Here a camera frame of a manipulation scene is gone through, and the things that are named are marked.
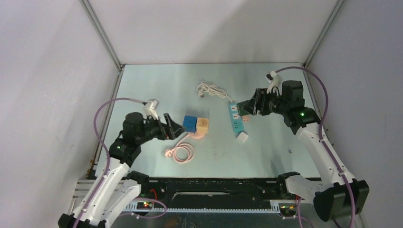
power outlet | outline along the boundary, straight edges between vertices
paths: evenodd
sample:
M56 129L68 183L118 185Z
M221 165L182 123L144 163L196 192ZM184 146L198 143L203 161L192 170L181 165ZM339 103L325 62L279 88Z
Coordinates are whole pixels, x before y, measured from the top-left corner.
M236 103L230 103L228 110L230 111L230 119L232 123L232 129L235 133L243 131L243 121L238 112Z

